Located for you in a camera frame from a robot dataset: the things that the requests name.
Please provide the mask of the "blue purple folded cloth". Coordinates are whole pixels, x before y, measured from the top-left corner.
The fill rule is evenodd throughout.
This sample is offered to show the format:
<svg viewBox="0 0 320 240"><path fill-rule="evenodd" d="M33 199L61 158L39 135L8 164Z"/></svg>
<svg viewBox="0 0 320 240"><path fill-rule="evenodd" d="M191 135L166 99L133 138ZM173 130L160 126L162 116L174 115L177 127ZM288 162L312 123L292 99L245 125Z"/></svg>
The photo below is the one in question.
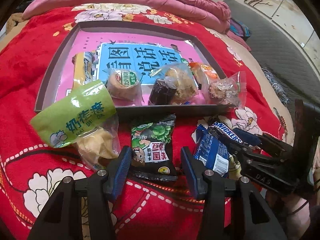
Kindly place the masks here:
<svg viewBox="0 0 320 240"><path fill-rule="evenodd" d="M245 24L234 18L230 19L230 31L242 38L244 41L252 35L252 32Z"/></svg>

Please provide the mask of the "round biscuit green label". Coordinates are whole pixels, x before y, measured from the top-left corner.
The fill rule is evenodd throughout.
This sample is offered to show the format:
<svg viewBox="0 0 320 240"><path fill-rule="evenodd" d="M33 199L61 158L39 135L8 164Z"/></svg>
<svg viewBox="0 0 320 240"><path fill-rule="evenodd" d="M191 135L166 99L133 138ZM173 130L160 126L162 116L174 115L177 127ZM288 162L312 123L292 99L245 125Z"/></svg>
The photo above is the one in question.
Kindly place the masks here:
<svg viewBox="0 0 320 240"><path fill-rule="evenodd" d="M142 105L142 86L132 70L110 69L106 88L112 98Z"/></svg>

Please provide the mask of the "pink quilt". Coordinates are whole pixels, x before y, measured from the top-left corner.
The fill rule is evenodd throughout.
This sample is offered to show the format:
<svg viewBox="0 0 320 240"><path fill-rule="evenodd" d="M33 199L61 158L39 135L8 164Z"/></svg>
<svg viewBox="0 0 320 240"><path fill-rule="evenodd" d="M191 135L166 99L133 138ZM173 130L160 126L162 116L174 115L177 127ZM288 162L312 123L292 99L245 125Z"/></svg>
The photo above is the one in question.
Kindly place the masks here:
<svg viewBox="0 0 320 240"><path fill-rule="evenodd" d="M246 49L250 47L240 37L230 31L231 10L222 1L212 0L34 0L24 11L23 19L43 14L59 7L71 7L85 3L140 4L164 12L172 13L199 23L219 33L226 34Z"/></svg>

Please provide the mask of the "clear bag brown pastry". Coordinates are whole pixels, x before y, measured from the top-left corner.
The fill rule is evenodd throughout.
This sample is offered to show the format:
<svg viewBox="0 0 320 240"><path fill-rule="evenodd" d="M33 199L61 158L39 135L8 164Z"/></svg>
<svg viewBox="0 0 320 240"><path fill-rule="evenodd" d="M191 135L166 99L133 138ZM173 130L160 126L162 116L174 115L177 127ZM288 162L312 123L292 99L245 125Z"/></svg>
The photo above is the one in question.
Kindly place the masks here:
<svg viewBox="0 0 320 240"><path fill-rule="evenodd" d="M166 64L153 74L155 77L167 79L175 87L176 92L170 100L172 105L190 102L199 94L198 87L190 68L185 63Z"/></svg>

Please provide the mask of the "dark brown cake pack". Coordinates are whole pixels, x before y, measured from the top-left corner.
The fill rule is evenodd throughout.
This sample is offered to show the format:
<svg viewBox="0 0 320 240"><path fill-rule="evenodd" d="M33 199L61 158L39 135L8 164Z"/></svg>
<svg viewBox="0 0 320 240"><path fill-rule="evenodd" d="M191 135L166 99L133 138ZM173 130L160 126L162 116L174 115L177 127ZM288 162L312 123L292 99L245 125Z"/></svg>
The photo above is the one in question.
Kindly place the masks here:
<svg viewBox="0 0 320 240"><path fill-rule="evenodd" d="M149 105L169 105L176 94L177 87L175 80L171 77L165 77L163 79L157 78L150 96Z"/></svg>

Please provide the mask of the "grey patterned cloth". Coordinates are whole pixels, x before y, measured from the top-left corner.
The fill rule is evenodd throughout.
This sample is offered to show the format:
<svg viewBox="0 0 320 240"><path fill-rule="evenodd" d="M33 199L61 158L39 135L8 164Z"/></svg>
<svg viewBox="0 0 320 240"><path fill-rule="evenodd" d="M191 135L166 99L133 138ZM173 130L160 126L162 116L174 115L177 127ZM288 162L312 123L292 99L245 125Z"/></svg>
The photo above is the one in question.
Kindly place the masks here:
<svg viewBox="0 0 320 240"><path fill-rule="evenodd" d="M290 100L287 94L285 93L285 90L281 86L281 84L275 79L274 75L268 69L262 68L261 70L263 71L265 77L267 78L268 82L272 86L274 92L276 93L281 103L284 106L287 106Z"/></svg>

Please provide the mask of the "green pea snack pack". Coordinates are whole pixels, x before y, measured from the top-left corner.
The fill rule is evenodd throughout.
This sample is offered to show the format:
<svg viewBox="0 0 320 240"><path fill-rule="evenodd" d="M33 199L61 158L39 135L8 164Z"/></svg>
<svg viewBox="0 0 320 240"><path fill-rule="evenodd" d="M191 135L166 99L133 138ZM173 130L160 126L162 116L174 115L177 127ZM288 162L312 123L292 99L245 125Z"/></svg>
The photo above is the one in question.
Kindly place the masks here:
<svg viewBox="0 0 320 240"><path fill-rule="evenodd" d="M177 180L173 164L172 134L176 115L135 120L131 125L133 176L164 183Z"/></svg>

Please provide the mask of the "pink and blue book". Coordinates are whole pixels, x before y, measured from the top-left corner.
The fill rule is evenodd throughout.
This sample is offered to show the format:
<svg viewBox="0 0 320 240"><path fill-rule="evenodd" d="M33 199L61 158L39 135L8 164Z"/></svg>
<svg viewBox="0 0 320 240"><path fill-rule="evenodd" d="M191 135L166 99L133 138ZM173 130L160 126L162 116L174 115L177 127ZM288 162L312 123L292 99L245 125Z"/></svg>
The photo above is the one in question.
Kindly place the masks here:
<svg viewBox="0 0 320 240"><path fill-rule="evenodd" d="M72 58L83 51L96 51L95 80L106 82L110 69L127 69L137 73L143 88L154 84L153 69L174 62L216 63L210 54L196 44L193 37L164 36L115 32L89 32L78 29L65 47L67 56L61 70L56 100L67 96L73 87L74 64Z"/></svg>

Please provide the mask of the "orange bread snack pack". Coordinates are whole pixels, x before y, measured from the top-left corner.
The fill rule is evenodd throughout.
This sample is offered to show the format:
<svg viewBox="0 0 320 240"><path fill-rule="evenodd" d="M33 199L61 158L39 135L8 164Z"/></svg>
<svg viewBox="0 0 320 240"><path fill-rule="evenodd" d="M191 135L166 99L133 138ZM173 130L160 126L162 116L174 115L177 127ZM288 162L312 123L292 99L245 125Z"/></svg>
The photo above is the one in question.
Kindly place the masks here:
<svg viewBox="0 0 320 240"><path fill-rule="evenodd" d="M209 85L213 80L219 79L217 72L210 65L199 62L190 62L189 67L195 77L199 90L204 86Z"/></svg>

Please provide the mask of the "brown knitted cloth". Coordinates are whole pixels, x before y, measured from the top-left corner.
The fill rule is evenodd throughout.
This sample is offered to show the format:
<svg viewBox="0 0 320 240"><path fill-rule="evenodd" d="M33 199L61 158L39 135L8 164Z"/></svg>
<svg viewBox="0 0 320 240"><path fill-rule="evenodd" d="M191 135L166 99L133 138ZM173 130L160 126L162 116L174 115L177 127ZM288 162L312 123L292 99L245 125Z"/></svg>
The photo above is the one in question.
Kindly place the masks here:
<svg viewBox="0 0 320 240"><path fill-rule="evenodd" d="M8 34L10 31L18 25L19 23L23 22L22 12L16 12L10 15L9 19L6 22L5 33Z"/></svg>

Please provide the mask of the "grey padded headboard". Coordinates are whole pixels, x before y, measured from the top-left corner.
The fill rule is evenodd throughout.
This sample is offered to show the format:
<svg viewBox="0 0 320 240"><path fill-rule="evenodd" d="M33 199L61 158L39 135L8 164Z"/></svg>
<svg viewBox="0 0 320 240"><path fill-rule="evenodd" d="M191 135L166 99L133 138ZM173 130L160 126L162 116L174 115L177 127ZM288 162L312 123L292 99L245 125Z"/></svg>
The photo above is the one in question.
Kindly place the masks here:
<svg viewBox="0 0 320 240"><path fill-rule="evenodd" d="M319 106L319 79L302 52L263 16L236 0L223 0L231 15L246 25L251 36L246 43L263 70L268 70L284 91L281 99L291 116L295 100Z"/></svg>

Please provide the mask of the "green milk candy bag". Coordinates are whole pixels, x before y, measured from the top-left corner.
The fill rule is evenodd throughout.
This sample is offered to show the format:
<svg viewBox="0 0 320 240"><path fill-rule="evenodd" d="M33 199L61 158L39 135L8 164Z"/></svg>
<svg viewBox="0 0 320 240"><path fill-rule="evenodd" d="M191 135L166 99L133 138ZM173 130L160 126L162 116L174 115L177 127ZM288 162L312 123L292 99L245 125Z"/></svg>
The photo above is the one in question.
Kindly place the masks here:
<svg viewBox="0 0 320 240"><path fill-rule="evenodd" d="M53 148L73 146L93 170L118 158L118 115L100 80L81 85L30 121L39 137Z"/></svg>

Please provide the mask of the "snickers bar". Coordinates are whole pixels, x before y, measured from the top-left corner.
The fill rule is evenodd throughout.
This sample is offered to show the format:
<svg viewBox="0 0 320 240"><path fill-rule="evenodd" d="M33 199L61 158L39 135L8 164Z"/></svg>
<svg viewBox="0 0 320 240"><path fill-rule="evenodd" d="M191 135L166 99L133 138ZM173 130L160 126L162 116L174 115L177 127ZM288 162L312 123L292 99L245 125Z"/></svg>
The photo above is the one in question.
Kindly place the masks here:
<svg viewBox="0 0 320 240"><path fill-rule="evenodd" d="M236 135L232 129L230 129L225 123L214 121L211 125L209 125L210 129L218 131L220 134L223 134L225 137L228 137L231 140L234 140L239 143L243 143L238 135Z"/></svg>

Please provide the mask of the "clear bag walnut snack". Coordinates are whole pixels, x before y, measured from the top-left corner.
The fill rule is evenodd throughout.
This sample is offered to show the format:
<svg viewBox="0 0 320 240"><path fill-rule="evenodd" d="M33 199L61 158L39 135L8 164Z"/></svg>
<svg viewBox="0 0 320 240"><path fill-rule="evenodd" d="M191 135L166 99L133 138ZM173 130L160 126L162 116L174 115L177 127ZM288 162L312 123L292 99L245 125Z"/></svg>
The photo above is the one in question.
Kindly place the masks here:
<svg viewBox="0 0 320 240"><path fill-rule="evenodd" d="M209 79L202 84L201 92L207 104L232 105L244 108L246 103L246 73L239 71L224 79Z"/></svg>

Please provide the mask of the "yellow wafer snack pack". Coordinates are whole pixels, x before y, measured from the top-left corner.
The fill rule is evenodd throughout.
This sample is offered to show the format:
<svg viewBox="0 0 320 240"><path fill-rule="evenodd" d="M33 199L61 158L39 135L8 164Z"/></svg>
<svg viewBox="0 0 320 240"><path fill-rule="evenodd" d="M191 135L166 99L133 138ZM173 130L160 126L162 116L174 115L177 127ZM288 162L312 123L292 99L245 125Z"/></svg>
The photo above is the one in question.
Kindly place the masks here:
<svg viewBox="0 0 320 240"><path fill-rule="evenodd" d="M73 56L73 89L95 80L95 56L95 50L83 51Z"/></svg>

